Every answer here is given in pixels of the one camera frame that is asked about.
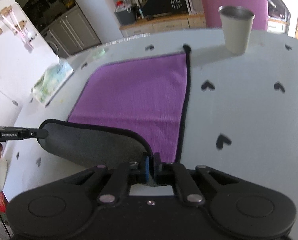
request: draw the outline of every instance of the stainless steel cup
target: stainless steel cup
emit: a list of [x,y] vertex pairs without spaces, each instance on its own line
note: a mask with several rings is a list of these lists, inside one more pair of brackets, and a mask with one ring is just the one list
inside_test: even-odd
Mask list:
[[244,54],[249,43],[254,13],[241,6],[220,6],[219,14],[225,46],[234,54]]

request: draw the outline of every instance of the black heart pattern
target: black heart pattern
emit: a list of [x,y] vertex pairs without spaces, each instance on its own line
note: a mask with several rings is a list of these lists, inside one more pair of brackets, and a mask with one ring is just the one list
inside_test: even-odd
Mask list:
[[40,167],[40,164],[41,164],[41,158],[40,157],[37,159],[36,164],[37,164],[37,166],[39,168]]
[[216,143],[217,149],[222,150],[224,143],[227,145],[231,145],[232,141],[228,137],[226,137],[225,135],[223,135],[221,133],[221,134],[219,134],[218,139],[217,139],[217,143]]
[[86,66],[88,66],[88,62],[83,63],[83,65],[81,66],[81,69],[84,69]]
[[275,90],[277,91],[281,90],[282,93],[285,93],[285,89],[280,82],[275,83],[273,87]]
[[285,48],[286,48],[287,50],[292,50],[292,47],[290,47],[289,45],[285,45]]
[[202,85],[201,85],[201,90],[206,91],[206,89],[209,88],[209,90],[214,90],[215,86],[209,81],[206,80]]
[[152,44],[150,44],[149,46],[145,47],[145,50],[153,50],[154,49],[154,46]]

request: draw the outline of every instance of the wooden countertop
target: wooden countertop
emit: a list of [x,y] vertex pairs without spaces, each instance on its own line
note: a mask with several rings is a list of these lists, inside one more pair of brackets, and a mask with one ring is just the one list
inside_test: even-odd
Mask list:
[[165,21],[173,21],[173,20],[183,20],[187,18],[198,18],[204,16],[203,14],[195,14],[195,15],[189,15],[188,13],[183,14],[173,14],[168,16],[161,16],[153,18],[153,20],[147,21],[146,19],[139,19],[133,24],[124,25],[120,27],[120,30],[126,30],[129,28],[135,28],[146,24],[154,24],[159,22],[165,22]]
[[269,22],[276,22],[276,23],[283,23],[283,24],[288,24],[287,22],[281,21],[281,20],[276,20],[276,19],[271,19],[269,18]]

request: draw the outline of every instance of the purple towel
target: purple towel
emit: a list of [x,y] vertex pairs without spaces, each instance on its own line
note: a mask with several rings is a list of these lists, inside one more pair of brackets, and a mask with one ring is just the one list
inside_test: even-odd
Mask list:
[[174,162],[186,86],[185,53],[106,65],[91,75],[68,121],[134,131]]

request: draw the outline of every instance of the blue part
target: blue part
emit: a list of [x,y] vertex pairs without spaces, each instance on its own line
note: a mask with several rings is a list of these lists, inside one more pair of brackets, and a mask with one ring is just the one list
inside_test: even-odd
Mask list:
[[146,158],[146,182],[149,180],[149,157]]

